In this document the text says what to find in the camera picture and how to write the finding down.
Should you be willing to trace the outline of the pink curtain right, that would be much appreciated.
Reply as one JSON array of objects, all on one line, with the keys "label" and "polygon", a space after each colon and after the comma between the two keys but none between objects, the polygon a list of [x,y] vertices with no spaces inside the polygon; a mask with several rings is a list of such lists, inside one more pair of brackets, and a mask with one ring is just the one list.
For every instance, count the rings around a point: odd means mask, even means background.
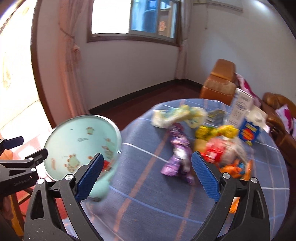
[{"label": "pink curtain right", "polygon": [[176,79],[186,79],[188,69],[188,38],[191,27],[191,16],[192,16],[193,1],[185,0],[181,1],[180,11],[180,46],[179,55],[177,61],[177,67],[175,72]]}]

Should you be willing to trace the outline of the red orange snack bag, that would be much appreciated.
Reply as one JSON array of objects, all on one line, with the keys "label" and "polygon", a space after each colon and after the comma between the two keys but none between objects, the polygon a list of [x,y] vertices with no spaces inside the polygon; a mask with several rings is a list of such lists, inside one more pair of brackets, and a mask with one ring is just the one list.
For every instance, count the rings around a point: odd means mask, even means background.
[{"label": "red orange snack bag", "polygon": [[239,138],[196,139],[195,150],[202,154],[205,161],[215,164],[221,173],[229,173],[233,178],[243,181],[250,179],[253,162],[248,159]]}]

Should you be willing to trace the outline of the blue plaid tablecloth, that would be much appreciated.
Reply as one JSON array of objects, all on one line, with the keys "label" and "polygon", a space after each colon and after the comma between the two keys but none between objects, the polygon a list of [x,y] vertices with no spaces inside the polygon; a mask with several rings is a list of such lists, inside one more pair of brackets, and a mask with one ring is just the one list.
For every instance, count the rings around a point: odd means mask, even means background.
[{"label": "blue plaid tablecloth", "polygon": [[[199,181],[190,185],[161,173],[173,151],[166,130],[153,126],[151,117],[148,110],[122,130],[119,166],[107,197],[82,202],[105,240],[190,240],[214,205]],[[244,148],[264,192],[274,237],[290,195],[285,161],[266,132]]]}]

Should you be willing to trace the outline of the pink white sofa pillow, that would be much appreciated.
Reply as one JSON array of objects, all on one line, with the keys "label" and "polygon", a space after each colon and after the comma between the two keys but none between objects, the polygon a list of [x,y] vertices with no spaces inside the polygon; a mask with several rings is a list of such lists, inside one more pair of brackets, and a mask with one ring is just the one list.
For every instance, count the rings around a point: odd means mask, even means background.
[{"label": "pink white sofa pillow", "polygon": [[290,112],[288,105],[283,105],[281,108],[276,109],[275,112],[280,117],[285,130],[295,140],[295,118],[292,117],[292,113]]}]

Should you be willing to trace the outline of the blue Look milk carton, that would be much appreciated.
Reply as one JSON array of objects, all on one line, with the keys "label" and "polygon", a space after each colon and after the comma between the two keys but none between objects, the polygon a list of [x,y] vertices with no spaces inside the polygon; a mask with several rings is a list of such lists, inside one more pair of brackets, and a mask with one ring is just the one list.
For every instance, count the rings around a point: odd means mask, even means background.
[{"label": "blue Look milk carton", "polygon": [[246,144],[252,146],[259,134],[264,130],[267,116],[267,113],[253,105],[244,117],[238,137]]}]

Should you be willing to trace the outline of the light green trash bin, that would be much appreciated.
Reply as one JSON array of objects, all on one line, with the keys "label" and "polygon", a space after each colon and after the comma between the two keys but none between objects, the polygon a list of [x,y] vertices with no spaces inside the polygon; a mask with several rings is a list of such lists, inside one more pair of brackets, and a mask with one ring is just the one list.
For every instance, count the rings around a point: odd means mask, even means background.
[{"label": "light green trash bin", "polygon": [[81,115],[71,118],[53,129],[45,142],[48,157],[44,161],[47,176],[57,181],[67,174],[74,174],[87,165],[95,154],[104,157],[104,167],[89,198],[101,201],[119,165],[122,138],[117,125],[100,115]]}]

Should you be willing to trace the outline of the window with brown frame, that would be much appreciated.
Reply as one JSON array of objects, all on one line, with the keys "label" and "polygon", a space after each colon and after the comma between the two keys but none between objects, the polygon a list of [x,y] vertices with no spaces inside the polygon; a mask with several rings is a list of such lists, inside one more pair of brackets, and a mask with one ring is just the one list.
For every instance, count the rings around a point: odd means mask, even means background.
[{"label": "window with brown frame", "polygon": [[87,42],[143,41],[176,46],[179,1],[90,1]]}]

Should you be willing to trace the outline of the yellow crumpled wrapper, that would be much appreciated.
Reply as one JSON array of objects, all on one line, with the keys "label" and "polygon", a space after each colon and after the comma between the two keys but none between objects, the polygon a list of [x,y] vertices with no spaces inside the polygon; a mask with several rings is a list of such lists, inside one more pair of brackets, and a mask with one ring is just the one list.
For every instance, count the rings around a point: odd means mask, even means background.
[{"label": "yellow crumpled wrapper", "polygon": [[211,138],[224,136],[226,138],[234,138],[238,135],[239,130],[233,125],[222,125],[219,127],[200,126],[195,132],[195,138],[209,141]]}]

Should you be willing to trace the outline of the dark seaweed snack packet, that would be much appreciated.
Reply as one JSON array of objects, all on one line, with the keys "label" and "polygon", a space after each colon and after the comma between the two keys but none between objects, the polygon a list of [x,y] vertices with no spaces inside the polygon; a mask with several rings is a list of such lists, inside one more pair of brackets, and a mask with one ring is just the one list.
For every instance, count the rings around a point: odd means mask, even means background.
[{"label": "dark seaweed snack packet", "polygon": [[212,125],[218,125],[224,121],[227,112],[222,109],[215,109],[207,113],[206,121]]}]

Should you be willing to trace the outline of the pink curtain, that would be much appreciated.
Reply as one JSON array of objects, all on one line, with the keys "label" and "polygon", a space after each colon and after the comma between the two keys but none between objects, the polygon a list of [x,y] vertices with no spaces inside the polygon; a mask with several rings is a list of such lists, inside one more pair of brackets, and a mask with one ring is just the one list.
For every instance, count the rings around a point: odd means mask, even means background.
[{"label": "pink curtain", "polygon": [[88,114],[82,77],[81,51],[76,43],[76,29],[88,1],[60,1],[58,61],[60,78],[72,117]]},{"label": "pink curtain", "polygon": [[176,79],[186,79],[188,69],[188,38],[191,27],[191,16],[192,16],[193,1],[185,0],[181,1],[180,11],[180,46],[179,55],[177,61],[177,67],[175,72]]}]

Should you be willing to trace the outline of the tall white milk carton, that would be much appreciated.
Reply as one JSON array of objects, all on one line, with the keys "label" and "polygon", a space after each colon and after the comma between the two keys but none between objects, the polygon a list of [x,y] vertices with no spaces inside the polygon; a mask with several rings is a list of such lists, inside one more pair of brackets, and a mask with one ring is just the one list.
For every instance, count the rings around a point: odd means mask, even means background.
[{"label": "tall white milk carton", "polygon": [[253,101],[254,99],[250,94],[239,88],[236,88],[225,124],[233,125],[235,128],[240,128],[245,114],[253,106]]}]

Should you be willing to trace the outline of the purple snack wrapper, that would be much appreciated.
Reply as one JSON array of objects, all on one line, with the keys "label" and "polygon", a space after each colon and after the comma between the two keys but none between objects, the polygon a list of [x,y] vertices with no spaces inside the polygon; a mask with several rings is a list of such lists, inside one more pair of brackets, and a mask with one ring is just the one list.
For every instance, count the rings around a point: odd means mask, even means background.
[{"label": "purple snack wrapper", "polygon": [[169,126],[169,134],[173,155],[163,166],[161,173],[169,177],[180,177],[188,184],[194,185],[194,177],[191,174],[192,150],[182,125],[174,123]]}]

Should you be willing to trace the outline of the pink curtain left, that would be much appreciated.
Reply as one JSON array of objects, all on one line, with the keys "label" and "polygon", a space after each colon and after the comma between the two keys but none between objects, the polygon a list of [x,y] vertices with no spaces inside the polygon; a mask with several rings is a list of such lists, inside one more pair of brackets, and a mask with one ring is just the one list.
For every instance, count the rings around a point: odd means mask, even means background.
[{"label": "pink curtain left", "polygon": [[72,117],[88,114],[82,77],[81,51],[76,43],[76,29],[88,1],[60,1],[58,61],[60,78]]}]

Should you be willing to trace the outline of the pale yellow plastic bag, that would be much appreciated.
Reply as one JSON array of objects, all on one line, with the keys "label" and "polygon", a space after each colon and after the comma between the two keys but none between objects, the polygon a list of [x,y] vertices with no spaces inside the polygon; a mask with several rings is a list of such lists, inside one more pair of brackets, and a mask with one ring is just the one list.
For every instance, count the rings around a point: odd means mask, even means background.
[{"label": "pale yellow plastic bag", "polygon": [[168,110],[154,110],[151,123],[157,128],[168,128],[174,123],[184,121],[190,128],[197,128],[204,124],[208,113],[200,107],[181,105]]}]

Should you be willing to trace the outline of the yellow sponge cake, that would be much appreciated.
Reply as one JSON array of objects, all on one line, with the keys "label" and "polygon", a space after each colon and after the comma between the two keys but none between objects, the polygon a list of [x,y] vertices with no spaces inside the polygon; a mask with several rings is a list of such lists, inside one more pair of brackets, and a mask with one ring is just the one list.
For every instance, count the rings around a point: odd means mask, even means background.
[{"label": "yellow sponge cake", "polygon": [[199,151],[200,153],[204,153],[207,149],[206,147],[207,141],[203,139],[196,139],[194,141],[194,152]]}]

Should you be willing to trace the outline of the brown leather sofa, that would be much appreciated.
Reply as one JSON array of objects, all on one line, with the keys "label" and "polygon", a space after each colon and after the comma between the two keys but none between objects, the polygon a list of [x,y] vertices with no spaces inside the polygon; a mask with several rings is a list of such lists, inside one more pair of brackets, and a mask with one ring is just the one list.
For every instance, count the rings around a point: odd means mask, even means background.
[{"label": "brown leather sofa", "polygon": [[284,122],[276,110],[287,105],[295,118],[295,104],[281,94],[266,92],[261,101],[261,109],[267,113],[266,124],[270,127],[270,136],[274,140],[285,161],[295,168],[295,139],[285,130]]}]

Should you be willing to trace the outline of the clear crumpled plastic bag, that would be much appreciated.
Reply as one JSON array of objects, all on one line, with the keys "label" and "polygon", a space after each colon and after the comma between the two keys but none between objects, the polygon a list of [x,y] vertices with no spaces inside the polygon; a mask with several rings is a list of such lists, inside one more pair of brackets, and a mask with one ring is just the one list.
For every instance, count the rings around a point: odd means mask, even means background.
[{"label": "clear crumpled plastic bag", "polygon": [[239,138],[217,138],[217,144],[215,146],[222,149],[220,158],[222,165],[230,165],[236,159],[243,162],[243,164],[248,163],[247,153]]}]

